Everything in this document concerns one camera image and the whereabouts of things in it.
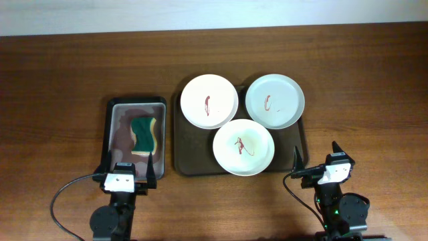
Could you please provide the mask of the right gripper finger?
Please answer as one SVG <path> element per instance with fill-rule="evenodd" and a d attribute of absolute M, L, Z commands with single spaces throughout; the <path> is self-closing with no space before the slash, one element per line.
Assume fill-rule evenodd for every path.
<path fill-rule="evenodd" d="M 302 156 L 297 148 L 297 146 L 294 147 L 294 163 L 293 163 L 293 168 L 292 171 L 293 172 L 299 172 L 301 170 L 304 170 L 304 163 L 303 163 L 303 159 Z"/>
<path fill-rule="evenodd" d="M 332 142 L 332 150 L 331 154 L 334 158 L 349 158 L 348 154 L 338 145 L 336 141 Z"/>

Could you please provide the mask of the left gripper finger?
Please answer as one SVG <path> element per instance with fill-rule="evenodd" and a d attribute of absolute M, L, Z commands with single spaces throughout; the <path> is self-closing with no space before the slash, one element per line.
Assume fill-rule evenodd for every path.
<path fill-rule="evenodd" d="M 105 156 L 103 156 L 100 164 L 100 173 L 109 173 L 112 162 L 112 153 L 108 151 Z"/>
<path fill-rule="evenodd" d="M 154 172 L 153 161 L 152 161 L 152 152 L 148 156 L 148 163 L 146 169 L 146 180 L 148 183 L 156 183 L 156 174 Z"/>

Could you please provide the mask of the green and yellow sponge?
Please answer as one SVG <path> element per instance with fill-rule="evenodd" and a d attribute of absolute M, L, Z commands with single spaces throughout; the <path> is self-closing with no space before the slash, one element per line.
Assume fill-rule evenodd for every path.
<path fill-rule="evenodd" d="M 157 139 L 154 133 L 156 119 L 153 117 L 139 117 L 131 120 L 130 132 L 134 147 L 131 150 L 133 155 L 149 156 L 154 155 L 157 148 Z"/>

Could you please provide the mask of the white plate with sauce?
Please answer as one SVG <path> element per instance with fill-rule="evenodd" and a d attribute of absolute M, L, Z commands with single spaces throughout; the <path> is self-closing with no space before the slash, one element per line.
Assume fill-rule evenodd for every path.
<path fill-rule="evenodd" d="M 249 119 L 236 119 L 223 125 L 213 139 L 213 154 L 227 172 L 252 176 L 272 162 L 275 144 L 270 132 Z"/>

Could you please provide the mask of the pale grey plate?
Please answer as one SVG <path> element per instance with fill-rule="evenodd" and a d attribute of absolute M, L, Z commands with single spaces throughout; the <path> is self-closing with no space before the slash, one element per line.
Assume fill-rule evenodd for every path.
<path fill-rule="evenodd" d="M 305 97 L 300 85 L 282 74 L 255 80 L 245 93 L 248 115 L 267 129 L 285 129 L 302 116 Z"/>

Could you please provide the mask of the white plate with red smear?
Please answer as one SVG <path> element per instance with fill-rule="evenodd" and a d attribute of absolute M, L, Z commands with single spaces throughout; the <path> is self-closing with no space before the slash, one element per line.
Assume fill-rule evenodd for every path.
<path fill-rule="evenodd" d="M 226 78 L 204 74 L 183 89 L 180 106 L 185 118 L 201 129 L 217 129 L 229 122 L 239 106 L 237 91 Z"/>

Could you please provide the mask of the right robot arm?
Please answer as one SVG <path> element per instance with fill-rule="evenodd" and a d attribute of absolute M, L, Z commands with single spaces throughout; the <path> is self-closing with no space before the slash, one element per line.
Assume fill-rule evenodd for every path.
<path fill-rule="evenodd" d="M 300 179 L 303 189 L 314 189 L 316 208 L 310 211 L 324 229 L 314 235 L 314 240 L 363 239 L 361 232 L 367 230 L 370 201 L 357 193 L 344 193 L 340 187 L 351 178 L 354 165 L 354 159 L 335 141 L 325 163 L 309 168 L 304 167 L 299 150 L 294 149 L 293 169 L 288 177 Z"/>

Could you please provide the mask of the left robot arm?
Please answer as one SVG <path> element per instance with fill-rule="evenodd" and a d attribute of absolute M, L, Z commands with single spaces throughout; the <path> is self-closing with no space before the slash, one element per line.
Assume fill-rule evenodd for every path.
<path fill-rule="evenodd" d="M 146 182 L 135 181 L 133 163 L 116 163 L 113 170 L 101 174 L 100 188 L 110 195 L 110 203 L 96 209 L 90 218 L 95 241 L 130 240 L 136 197 L 157 188 L 152 153 L 148 156 Z"/>

